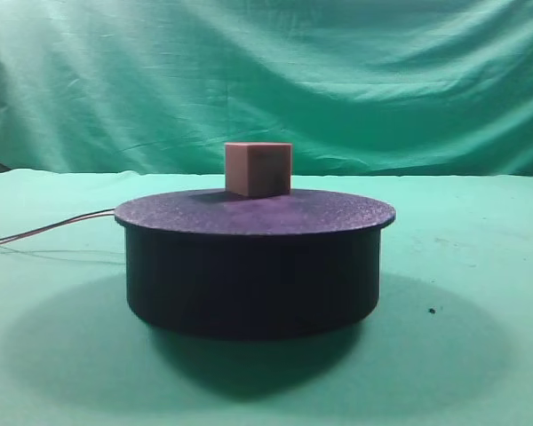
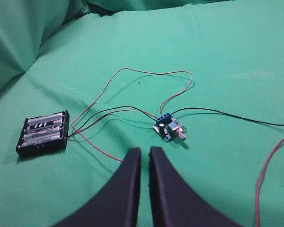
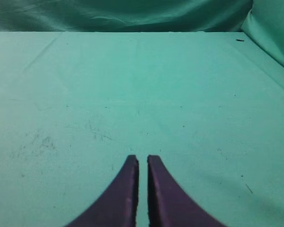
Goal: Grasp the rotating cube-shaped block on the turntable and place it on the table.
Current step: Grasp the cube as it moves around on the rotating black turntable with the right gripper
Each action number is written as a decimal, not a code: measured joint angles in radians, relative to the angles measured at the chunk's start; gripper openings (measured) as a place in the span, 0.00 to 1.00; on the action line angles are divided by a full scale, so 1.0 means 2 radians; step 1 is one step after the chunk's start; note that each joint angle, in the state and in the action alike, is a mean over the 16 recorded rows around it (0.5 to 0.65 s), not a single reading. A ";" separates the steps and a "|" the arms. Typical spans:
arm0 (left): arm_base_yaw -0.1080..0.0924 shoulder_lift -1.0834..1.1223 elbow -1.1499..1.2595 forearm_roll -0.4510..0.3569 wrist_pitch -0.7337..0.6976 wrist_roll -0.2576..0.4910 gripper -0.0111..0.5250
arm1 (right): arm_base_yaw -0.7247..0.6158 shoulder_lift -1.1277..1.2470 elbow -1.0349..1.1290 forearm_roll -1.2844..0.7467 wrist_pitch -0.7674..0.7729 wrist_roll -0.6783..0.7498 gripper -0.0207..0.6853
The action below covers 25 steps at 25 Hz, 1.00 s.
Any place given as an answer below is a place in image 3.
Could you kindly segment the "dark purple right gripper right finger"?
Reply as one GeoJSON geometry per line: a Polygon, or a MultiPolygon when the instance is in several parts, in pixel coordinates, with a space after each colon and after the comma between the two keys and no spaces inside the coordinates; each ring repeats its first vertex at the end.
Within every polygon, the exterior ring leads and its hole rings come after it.
{"type": "Polygon", "coordinates": [[[160,156],[149,155],[148,215],[150,227],[223,227],[181,188],[160,156]]]}

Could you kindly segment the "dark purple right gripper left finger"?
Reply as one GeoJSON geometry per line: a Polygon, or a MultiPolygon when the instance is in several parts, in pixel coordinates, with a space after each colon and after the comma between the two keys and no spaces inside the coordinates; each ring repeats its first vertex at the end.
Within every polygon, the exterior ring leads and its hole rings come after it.
{"type": "Polygon", "coordinates": [[[69,227],[134,227],[139,196],[139,162],[127,156],[104,192],[69,227]]]}

